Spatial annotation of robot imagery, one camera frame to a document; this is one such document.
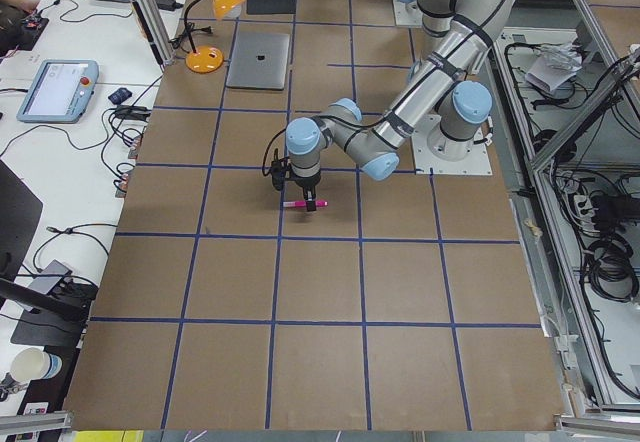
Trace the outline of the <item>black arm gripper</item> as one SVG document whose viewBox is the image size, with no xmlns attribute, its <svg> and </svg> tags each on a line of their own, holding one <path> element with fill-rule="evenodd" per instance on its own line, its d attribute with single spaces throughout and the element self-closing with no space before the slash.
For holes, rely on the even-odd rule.
<svg viewBox="0 0 640 442">
<path fill-rule="evenodd" d="M 306 210 L 314 212 L 317 210 L 315 188 L 321 181 L 321 167 L 316 164 L 309 168 L 302 168 L 291 165 L 291 180 L 302 188 L 303 199 Z"/>
</svg>

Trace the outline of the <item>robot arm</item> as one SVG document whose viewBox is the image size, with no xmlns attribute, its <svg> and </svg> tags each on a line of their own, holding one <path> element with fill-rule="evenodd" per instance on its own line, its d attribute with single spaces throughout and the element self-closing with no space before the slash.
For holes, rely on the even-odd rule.
<svg viewBox="0 0 640 442">
<path fill-rule="evenodd" d="M 292 120 L 285 130 L 285 159 L 274 159 L 272 183 L 288 181 L 302 189 L 307 210 L 316 208 L 321 153 L 337 145 L 370 178 L 387 178 L 399 163 L 399 148 L 430 111 L 441 115 L 441 134 L 450 142 L 470 142 L 489 115 L 492 99 L 481 84 L 466 80 L 501 33 L 513 0 L 402 0 L 422 15 L 423 48 L 406 87 L 381 118 L 366 125 L 356 103 L 331 103 L 318 115 Z"/>
</svg>

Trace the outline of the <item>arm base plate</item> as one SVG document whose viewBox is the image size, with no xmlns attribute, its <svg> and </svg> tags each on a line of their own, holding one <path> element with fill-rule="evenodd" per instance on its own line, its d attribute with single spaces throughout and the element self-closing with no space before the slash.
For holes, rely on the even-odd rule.
<svg viewBox="0 0 640 442">
<path fill-rule="evenodd" d="M 400 28 L 420 28 L 422 26 L 422 12 L 417 1 L 393 1 L 395 25 Z"/>
<path fill-rule="evenodd" d="M 447 138 L 440 127 L 439 115 L 427 115 L 415 127 L 411 138 L 415 171 L 424 175 L 491 176 L 488 155 L 490 142 L 485 142 L 481 125 L 474 138 L 457 142 Z"/>
</svg>

